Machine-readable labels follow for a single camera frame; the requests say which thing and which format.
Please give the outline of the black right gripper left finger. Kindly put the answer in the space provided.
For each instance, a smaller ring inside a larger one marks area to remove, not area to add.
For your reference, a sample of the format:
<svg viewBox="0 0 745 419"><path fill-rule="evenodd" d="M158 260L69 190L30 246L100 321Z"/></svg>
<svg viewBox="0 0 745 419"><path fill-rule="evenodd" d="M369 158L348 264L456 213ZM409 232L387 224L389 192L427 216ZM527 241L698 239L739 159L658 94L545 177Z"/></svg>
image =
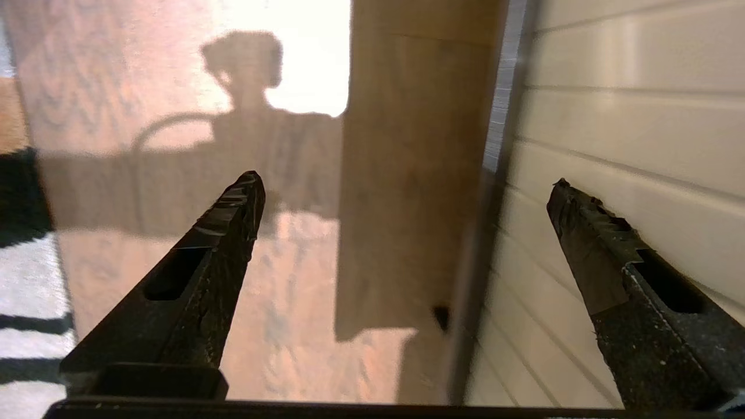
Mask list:
<svg viewBox="0 0 745 419"><path fill-rule="evenodd" d="M224 399L220 372L266 193L240 175L59 364L69 397Z"/></svg>

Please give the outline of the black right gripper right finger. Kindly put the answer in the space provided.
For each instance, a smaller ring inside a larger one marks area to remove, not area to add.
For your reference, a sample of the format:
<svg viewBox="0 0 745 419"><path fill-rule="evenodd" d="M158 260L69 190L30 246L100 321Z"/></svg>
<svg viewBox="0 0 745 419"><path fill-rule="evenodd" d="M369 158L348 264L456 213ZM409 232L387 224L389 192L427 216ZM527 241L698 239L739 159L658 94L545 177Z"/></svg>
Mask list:
<svg viewBox="0 0 745 419"><path fill-rule="evenodd" d="M560 179L547 213L625 408L742 411L743 326L600 199Z"/></svg>

